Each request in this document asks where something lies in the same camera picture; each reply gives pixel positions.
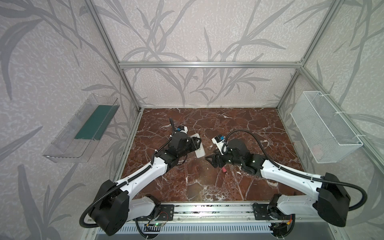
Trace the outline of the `white remote control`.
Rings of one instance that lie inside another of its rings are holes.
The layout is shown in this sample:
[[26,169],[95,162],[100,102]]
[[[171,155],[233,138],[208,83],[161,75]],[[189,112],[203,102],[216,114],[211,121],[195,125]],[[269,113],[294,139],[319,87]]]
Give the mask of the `white remote control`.
[[199,134],[194,134],[191,136],[191,138],[196,138],[198,146],[197,149],[195,150],[195,154],[197,158],[203,158],[206,155],[202,140],[200,138]]

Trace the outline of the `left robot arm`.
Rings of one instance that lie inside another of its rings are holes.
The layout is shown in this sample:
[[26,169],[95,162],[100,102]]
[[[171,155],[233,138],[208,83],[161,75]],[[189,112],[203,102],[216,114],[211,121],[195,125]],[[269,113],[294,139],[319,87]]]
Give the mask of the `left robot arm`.
[[175,132],[142,168],[116,182],[105,181],[94,201],[81,214],[79,225],[85,229],[101,228],[108,236],[112,236],[127,221],[149,216],[157,206],[155,199],[136,199],[136,195],[190,153],[196,153],[198,158],[205,155],[200,135]]

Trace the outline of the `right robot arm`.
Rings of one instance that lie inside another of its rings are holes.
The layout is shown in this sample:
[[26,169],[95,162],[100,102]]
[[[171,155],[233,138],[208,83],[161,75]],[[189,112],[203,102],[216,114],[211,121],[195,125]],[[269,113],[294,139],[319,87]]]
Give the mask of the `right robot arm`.
[[288,215],[318,216],[325,222],[345,227],[350,211],[362,207],[368,195],[359,186],[340,182],[330,173],[310,174],[278,164],[259,154],[251,154],[245,143],[219,135],[212,138],[217,146],[214,154],[206,157],[213,167],[225,169],[227,164],[239,166],[251,176],[282,183],[298,190],[301,196],[276,194],[268,207],[274,218]]

